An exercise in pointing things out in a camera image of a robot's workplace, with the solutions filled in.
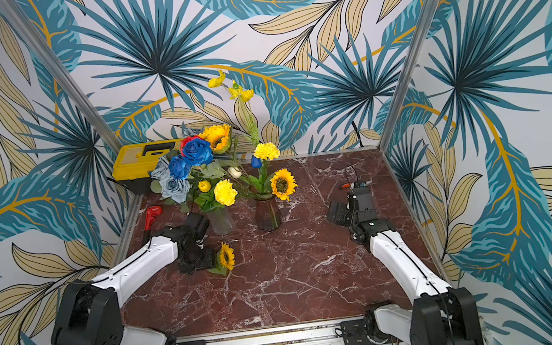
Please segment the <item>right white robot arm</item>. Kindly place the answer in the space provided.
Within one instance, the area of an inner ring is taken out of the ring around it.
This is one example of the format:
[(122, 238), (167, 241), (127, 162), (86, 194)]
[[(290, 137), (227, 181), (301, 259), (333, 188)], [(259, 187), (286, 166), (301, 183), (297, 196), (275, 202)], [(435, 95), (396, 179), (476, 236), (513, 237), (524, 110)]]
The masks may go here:
[(350, 189), (347, 202), (331, 202), (327, 213), (391, 272), (412, 303), (410, 310), (375, 303), (362, 320), (340, 323), (345, 345), (485, 345), (475, 296), (451, 286), (415, 255), (393, 224), (379, 217), (370, 188)]

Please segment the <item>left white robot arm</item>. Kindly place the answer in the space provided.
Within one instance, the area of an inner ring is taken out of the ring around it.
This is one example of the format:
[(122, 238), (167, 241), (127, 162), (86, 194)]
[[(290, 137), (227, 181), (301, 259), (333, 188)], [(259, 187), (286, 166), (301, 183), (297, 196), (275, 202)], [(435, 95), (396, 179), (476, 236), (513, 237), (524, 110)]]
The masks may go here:
[(123, 262), (90, 281), (67, 285), (58, 307), (52, 345), (177, 345), (163, 332), (125, 325), (121, 308), (168, 266), (192, 274), (215, 266), (204, 246), (207, 217), (191, 213), (184, 225), (167, 227)]

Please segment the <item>yellow carnation vase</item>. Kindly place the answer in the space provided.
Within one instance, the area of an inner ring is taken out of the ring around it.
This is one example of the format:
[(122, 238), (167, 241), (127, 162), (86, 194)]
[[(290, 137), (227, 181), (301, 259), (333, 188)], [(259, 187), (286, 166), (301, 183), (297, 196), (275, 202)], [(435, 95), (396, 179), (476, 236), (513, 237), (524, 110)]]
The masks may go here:
[(237, 190), (230, 180), (221, 180), (214, 187), (216, 202), (223, 206), (232, 206), (237, 198)]
[(280, 150), (275, 143), (259, 143), (254, 149), (253, 156), (260, 160), (271, 161), (280, 157)]

